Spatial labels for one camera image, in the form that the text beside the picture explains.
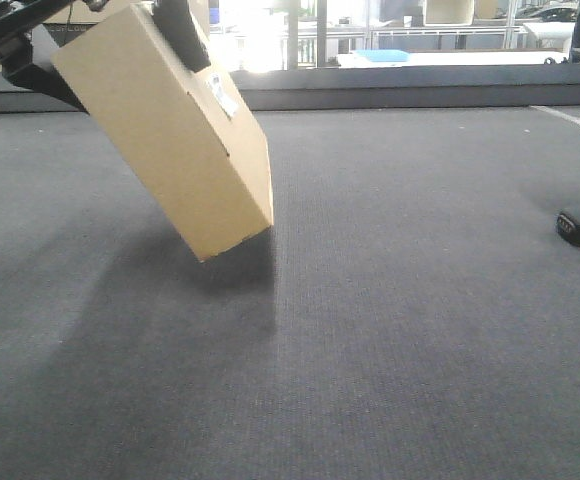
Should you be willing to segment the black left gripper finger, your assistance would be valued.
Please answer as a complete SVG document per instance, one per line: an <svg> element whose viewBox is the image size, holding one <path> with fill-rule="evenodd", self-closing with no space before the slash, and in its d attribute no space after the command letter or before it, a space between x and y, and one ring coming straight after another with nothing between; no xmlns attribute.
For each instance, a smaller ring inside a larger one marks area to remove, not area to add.
<svg viewBox="0 0 580 480"><path fill-rule="evenodd" d="M193 73L211 65L186 0L156 1L153 21L183 65Z"/></svg>

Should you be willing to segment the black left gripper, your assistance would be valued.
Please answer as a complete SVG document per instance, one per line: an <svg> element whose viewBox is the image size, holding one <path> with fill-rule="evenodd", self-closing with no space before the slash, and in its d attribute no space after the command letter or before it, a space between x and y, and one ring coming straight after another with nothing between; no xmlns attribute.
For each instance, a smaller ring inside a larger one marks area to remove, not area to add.
<svg viewBox="0 0 580 480"><path fill-rule="evenodd" d="M43 23L69 1L0 1L0 66L10 84L58 99L83 112L85 107L55 69L59 46Z"/></svg>

